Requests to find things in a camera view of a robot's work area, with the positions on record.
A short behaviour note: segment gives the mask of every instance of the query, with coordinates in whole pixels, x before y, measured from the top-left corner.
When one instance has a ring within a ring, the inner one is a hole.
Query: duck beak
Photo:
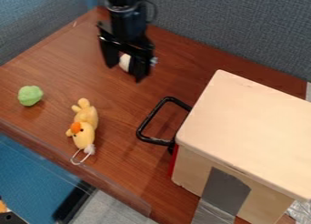
[[[80,122],[75,122],[71,125],[70,130],[73,134],[77,134],[81,130]]]

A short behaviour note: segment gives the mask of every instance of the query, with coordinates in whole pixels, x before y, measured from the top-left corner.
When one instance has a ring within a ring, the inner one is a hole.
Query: plush toy
[[[84,162],[90,155],[95,154],[95,130],[98,125],[98,115],[95,107],[90,105],[86,98],[78,100],[78,106],[73,105],[71,108],[76,112],[74,123],[65,132],[68,137],[72,137],[75,145],[78,147],[76,153],[71,157],[70,161],[74,165]],[[76,155],[83,150],[87,156],[79,162],[75,162]]]
[[[0,213],[6,213],[8,211],[6,204],[2,201],[0,196]]]
[[[44,92],[37,86],[21,87],[18,91],[18,100],[21,105],[30,107],[39,102],[44,95]]]

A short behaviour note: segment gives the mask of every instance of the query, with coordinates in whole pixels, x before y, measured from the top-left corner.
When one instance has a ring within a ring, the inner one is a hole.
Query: gray fabric wall
[[[311,0],[152,1],[156,25],[311,81]]]
[[[0,0],[0,66],[82,15],[96,0]]]

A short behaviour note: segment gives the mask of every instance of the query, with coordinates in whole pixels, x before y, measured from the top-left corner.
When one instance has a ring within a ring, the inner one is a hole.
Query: light wood box
[[[238,216],[273,224],[311,199],[311,104],[218,70],[176,135],[172,180],[201,196],[211,167],[252,190]]]

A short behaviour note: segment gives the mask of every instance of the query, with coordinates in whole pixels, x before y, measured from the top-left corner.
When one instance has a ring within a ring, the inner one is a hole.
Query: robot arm
[[[119,53],[130,55],[128,73],[139,82],[150,73],[155,61],[154,45],[145,36],[145,0],[108,0],[110,25],[99,22],[99,41],[108,67],[117,65]]]

